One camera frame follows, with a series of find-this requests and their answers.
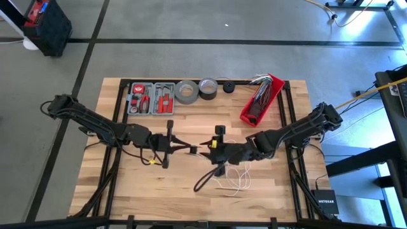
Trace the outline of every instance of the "wooden table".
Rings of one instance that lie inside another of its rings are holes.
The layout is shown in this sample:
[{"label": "wooden table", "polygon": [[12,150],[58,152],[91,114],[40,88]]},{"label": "wooden table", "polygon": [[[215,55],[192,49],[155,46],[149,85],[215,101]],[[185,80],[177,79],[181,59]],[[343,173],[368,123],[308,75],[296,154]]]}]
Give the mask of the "wooden table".
[{"label": "wooden table", "polygon": [[[104,79],[95,110],[97,113],[112,118],[120,80]],[[311,112],[307,86],[302,80],[292,80],[290,84],[296,117],[300,119]],[[138,123],[152,132],[165,133],[167,120],[173,119],[173,134],[191,144],[210,140],[215,125],[225,125],[225,140],[244,142],[245,136],[261,130],[281,128],[277,100],[272,103],[259,127],[250,127],[239,119],[242,108],[255,89],[237,86],[235,92],[226,94],[219,86],[217,97],[212,101],[198,99],[191,105],[177,102],[174,116],[129,116],[127,123]],[[119,120],[123,116],[125,96]],[[285,93],[283,100],[289,123]],[[94,142],[97,139],[90,137],[88,144]],[[312,143],[320,147],[319,142]],[[98,144],[85,151],[69,214],[78,212],[97,189],[105,148]],[[125,149],[139,154],[132,146],[125,146]],[[198,151],[207,152],[207,149],[199,148]],[[145,150],[143,156],[152,158],[152,152]],[[308,147],[304,160],[312,189],[315,188],[315,179],[326,173],[324,159],[319,151]],[[278,222],[296,222],[284,144],[280,145],[273,159],[252,162],[251,167],[251,187],[239,191],[234,197],[228,197],[226,195],[235,191],[224,190],[215,181],[209,181],[198,193],[193,191],[195,183],[214,168],[209,160],[187,155],[186,151],[177,152],[171,155],[169,168],[162,169],[159,166],[145,166],[139,159],[122,154],[111,219],[127,219],[128,215],[134,215],[135,219],[140,220],[260,222],[276,217]],[[244,165],[241,163],[239,168],[243,171]],[[226,180],[219,180],[227,186]],[[321,189],[328,189],[328,178],[320,178],[318,185]],[[306,217],[305,199],[300,189],[299,193],[302,214]],[[100,214],[103,214],[105,207],[103,198]]]}]

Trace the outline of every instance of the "red tray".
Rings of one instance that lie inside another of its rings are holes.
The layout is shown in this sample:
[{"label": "red tray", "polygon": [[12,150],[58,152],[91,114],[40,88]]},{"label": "red tray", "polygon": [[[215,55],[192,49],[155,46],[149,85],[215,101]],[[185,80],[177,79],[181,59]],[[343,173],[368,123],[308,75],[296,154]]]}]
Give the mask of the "red tray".
[{"label": "red tray", "polygon": [[269,74],[269,76],[271,76],[273,78],[273,83],[272,83],[272,99],[270,100],[270,102],[267,105],[267,108],[260,114],[260,117],[258,118],[258,122],[257,124],[251,123],[248,119],[248,117],[246,117],[247,112],[249,111],[250,105],[252,104],[253,100],[254,100],[254,95],[252,96],[252,98],[250,99],[250,101],[246,104],[246,106],[243,108],[241,114],[240,114],[240,119],[243,120],[244,122],[248,123],[250,126],[252,127],[257,127],[259,125],[259,123],[261,122],[261,120],[263,119],[264,115],[266,114],[268,108],[270,107],[270,105],[272,104],[272,102],[274,101],[274,98],[277,96],[277,94],[281,91],[282,87],[284,86],[284,81],[278,79],[275,76],[272,76],[271,74]]}]

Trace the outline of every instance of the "small black object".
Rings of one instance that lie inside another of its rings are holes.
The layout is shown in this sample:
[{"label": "small black object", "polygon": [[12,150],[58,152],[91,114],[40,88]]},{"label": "small black object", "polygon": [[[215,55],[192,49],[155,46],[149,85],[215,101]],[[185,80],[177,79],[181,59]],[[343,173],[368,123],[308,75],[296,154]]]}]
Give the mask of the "small black object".
[{"label": "small black object", "polygon": [[191,153],[191,154],[196,154],[196,153],[198,153],[198,147],[196,147],[196,146],[191,146],[191,148],[190,148],[190,153]]},{"label": "small black object", "polygon": [[326,214],[339,214],[334,190],[312,190],[312,194]]},{"label": "small black object", "polygon": [[226,93],[232,93],[235,91],[235,82],[228,80],[223,83],[223,91]]},{"label": "small black object", "polygon": [[226,127],[224,125],[215,126],[215,134],[217,135],[226,134]]}]

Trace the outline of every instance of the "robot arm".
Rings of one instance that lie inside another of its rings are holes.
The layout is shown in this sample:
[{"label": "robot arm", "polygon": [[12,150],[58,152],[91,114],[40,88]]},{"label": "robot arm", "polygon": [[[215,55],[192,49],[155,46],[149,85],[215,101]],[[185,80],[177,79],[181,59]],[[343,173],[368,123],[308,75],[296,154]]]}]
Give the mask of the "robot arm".
[{"label": "robot arm", "polygon": [[[47,110],[41,111],[49,117],[56,119],[72,119],[82,125],[83,132],[94,132],[101,142],[110,147],[121,147],[133,142],[136,148],[152,149],[153,152],[165,152],[162,166],[164,169],[169,166],[169,154],[175,150],[190,148],[196,150],[186,142],[177,139],[171,134],[173,121],[167,124],[167,136],[163,134],[152,134],[147,127],[138,124],[115,123],[80,104],[78,100],[70,95],[56,95]],[[171,143],[178,143],[182,146],[171,147]]]},{"label": "robot arm", "polygon": [[332,105],[320,103],[308,116],[278,130],[266,130],[246,137],[246,143],[223,142],[224,126],[216,126],[217,136],[211,141],[201,144],[208,145],[210,153],[202,153],[212,164],[229,162],[238,165],[239,162],[273,158],[280,143],[290,141],[296,148],[304,147],[304,142],[310,136],[334,131],[340,127],[341,116]]}]

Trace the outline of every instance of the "silver tape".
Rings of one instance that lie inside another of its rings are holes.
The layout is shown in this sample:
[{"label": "silver tape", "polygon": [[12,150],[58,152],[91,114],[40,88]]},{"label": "silver tape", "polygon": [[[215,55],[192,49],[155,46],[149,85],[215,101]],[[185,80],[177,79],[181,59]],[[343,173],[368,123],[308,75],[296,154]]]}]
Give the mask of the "silver tape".
[{"label": "silver tape", "polygon": [[217,82],[212,78],[204,78],[199,81],[199,96],[205,100],[211,100],[217,94]]},{"label": "silver tape", "polygon": [[[184,89],[192,90],[192,94],[188,96],[183,95],[182,91]],[[199,93],[198,85],[191,80],[180,81],[179,83],[177,83],[176,88],[174,90],[174,94],[176,96],[177,101],[180,104],[185,105],[195,102],[198,99],[198,93]]]}]

